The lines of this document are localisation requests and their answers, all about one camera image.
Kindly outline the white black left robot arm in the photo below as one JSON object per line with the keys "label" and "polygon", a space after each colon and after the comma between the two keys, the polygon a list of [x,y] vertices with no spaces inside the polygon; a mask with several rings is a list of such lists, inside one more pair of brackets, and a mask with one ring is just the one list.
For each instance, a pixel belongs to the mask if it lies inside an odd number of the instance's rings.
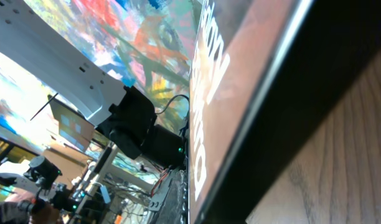
{"label": "white black left robot arm", "polygon": [[0,52],[73,103],[81,123],[129,158],[185,165],[183,138],[156,124],[152,101],[98,68],[24,1],[0,1]]}

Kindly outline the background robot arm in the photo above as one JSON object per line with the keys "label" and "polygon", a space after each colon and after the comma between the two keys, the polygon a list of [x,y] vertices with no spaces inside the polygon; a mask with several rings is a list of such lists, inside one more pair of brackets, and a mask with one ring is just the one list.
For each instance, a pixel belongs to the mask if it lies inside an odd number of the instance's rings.
{"label": "background robot arm", "polygon": [[45,156],[37,156],[31,161],[13,163],[4,158],[0,163],[0,184],[16,187],[35,194],[30,202],[19,202],[19,210],[35,214],[51,204],[57,210],[73,213],[79,202],[70,197],[71,191],[63,183],[55,183],[62,171]]}

